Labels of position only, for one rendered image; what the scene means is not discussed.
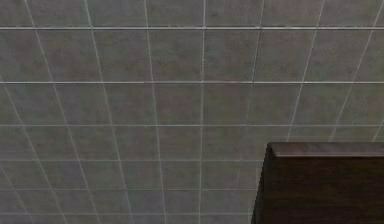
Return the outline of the dark brown wooden cabinet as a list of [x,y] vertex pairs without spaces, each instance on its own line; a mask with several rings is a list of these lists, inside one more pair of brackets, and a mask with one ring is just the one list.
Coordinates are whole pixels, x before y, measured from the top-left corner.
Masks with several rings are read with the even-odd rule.
[[270,142],[251,224],[384,224],[384,142]]

